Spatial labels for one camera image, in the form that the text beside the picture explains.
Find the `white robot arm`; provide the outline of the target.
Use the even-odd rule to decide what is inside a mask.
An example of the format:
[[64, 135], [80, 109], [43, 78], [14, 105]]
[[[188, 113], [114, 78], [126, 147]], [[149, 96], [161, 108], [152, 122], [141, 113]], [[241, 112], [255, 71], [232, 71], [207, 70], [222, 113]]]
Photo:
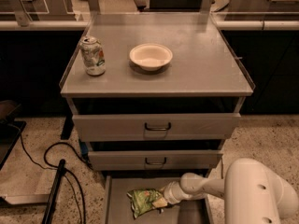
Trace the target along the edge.
[[184, 174], [164, 187], [153, 206], [198, 200], [206, 194], [224, 200], [225, 224], [280, 224], [299, 209], [291, 184], [261, 162], [247, 158], [232, 162], [223, 179]]

